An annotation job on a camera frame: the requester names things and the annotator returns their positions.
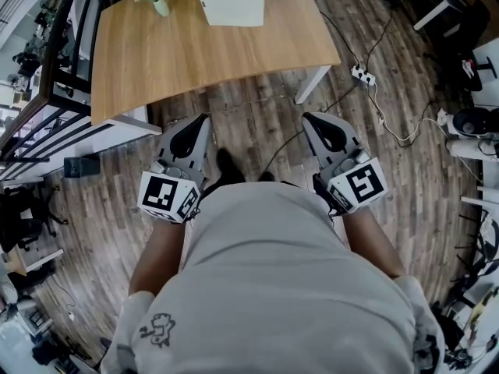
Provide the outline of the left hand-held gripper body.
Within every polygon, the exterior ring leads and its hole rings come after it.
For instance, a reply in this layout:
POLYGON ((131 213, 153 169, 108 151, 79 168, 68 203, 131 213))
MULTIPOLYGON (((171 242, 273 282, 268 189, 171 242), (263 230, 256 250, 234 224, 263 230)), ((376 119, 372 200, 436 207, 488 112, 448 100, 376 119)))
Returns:
POLYGON ((206 177, 207 150, 195 149, 188 157, 157 150, 150 168, 142 174, 137 206, 152 217, 175 224, 191 220, 198 207, 206 177))

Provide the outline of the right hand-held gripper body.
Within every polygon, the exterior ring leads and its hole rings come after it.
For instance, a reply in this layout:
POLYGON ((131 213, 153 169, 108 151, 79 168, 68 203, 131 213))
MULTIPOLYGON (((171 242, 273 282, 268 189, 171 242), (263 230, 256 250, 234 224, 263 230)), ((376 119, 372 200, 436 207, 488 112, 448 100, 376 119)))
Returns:
POLYGON ((313 176, 313 188, 331 214, 349 214, 381 198, 388 186, 380 161, 359 145, 348 153, 331 153, 332 164, 313 176))

